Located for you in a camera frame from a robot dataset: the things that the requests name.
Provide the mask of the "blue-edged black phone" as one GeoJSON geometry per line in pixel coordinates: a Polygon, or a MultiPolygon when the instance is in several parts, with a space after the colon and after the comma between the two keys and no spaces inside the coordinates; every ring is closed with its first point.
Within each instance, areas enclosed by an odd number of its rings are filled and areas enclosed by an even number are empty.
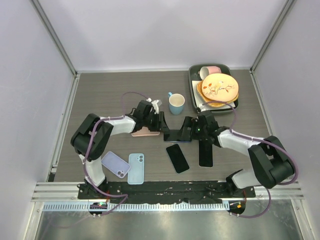
{"type": "Polygon", "coordinates": [[[165,142],[172,142],[172,143],[189,143],[192,141],[190,135],[182,135],[178,132],[170,132],[163,135],[163,140],[165,142]]]}

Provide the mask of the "pink phone case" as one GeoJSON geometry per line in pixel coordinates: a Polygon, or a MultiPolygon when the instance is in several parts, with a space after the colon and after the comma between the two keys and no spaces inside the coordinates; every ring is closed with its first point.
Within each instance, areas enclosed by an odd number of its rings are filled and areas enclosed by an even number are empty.
{"type": "Polygon", "coordinates": [[[148,137],[148,136],[158,136],[159,131],[150,131],[147,127],[142,127],[140,130],[131,133],[132,137],[148,137]]]}

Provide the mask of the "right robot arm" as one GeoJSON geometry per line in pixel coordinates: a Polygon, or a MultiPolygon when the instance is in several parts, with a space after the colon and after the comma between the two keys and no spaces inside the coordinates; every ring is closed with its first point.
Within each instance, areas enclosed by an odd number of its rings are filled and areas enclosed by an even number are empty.
{"type": "Polygon", "coordinates": [[[182,136],[203,142],[204,152],[216,146],[249,157],[250,169],[240,169],[226,178],[225,190],[230,197],[238,197],[247,187],[263,186],[269,190],[276,185],[290,185],[298,178],[296,162],[277,137],[253,137],[231,126],[220,126],[209,110],[187,117],[182,136]]]}

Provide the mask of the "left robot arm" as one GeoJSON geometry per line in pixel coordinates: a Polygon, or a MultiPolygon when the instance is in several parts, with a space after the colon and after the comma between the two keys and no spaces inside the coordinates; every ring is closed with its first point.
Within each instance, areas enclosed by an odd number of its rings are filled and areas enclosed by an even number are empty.
{"type": "Polygon", "coordinates": [[[141,100],[136,108],[119,117],[87,115],[70,140],[79,155],[85,174],[84,189],[93,198],[107,197],[108,181],[102,169],[101,156],[111,136],[132,134],[145,137],[153,133],[168,135],[169,129],[163,111],[159,111],[161,100],[141,100]]]}

